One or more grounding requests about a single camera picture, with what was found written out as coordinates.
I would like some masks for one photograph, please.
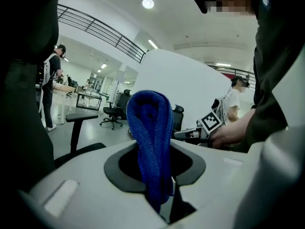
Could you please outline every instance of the white partition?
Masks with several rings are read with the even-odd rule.
[[[174,108],[184,108],[182,129],[194,127],[196,120],[211,110],[214,99],[224,96],[230,79],[209,66],[180,54],[153,50],[139,67],[133,93],[154,90],[164,94]]]

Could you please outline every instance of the blue towel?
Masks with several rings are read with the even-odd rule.
[[[168,99],[154,91],[139,91],[129,100],[127,120],[139,144],[138,162],[147,199],[159,213],[161,204],[173,195],[170,139],[173,110]]]

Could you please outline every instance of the round ceiling light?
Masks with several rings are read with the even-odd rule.
[[[151,9],[153,7],[154,3],[153,3],[153,0],[143,0],[142,5],[146,9]]]

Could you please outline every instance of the wooden table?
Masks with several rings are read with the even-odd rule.
[[[54,83],[53,82],[53,90],[57,93],[59,93],[62,97],[61,99],[61,123],[64,124],[64,107],[65,107],[65,102],[66,102],[66,98],[67,98],[67,94],[71,93],[71,100],[70,100],[70,107],[69,107],[69,112],[72,110],[72,102],[73,102],[73,93],[75,88],[71,87],[71,86],[66,86],[66,85],[62,85],[60,83]]]

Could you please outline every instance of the floor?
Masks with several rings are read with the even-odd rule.
[[[73,123],[65,122],[62,125],[61,120],[58,118],[58,114],[61,113],[61,104],[59,104],[60,100],[60,95],[54,93],[51,115],[53,123],[56,124],[57,127],[53,131],[48,132],[54,147],[54,159],[70,152],[70,142],[73,130]],[[76,99],[73,100],[72,106],[75,105]],[[68,111],[69,106],[66,105],[64,109],[65,114],[68,113]],[[72,107],[71,113],[75,112],[97,113],[97,111],[93,110]],[[103,118],[108,117],[106,114],[100,116],[101,114],[102,112],[99,111],[99,118],[83,121],[78,141],[78,148],[82,148],[94,143],[103,143],[105,146],[112,146],[131,140],[127,134],[128,124],[126,120],[121,120],[123,127],[121,127],[119,124],[114,124],[114,130],[111,130],[111,123],[104,123],[102,126],[100,126],[100,122],[103,121]]]

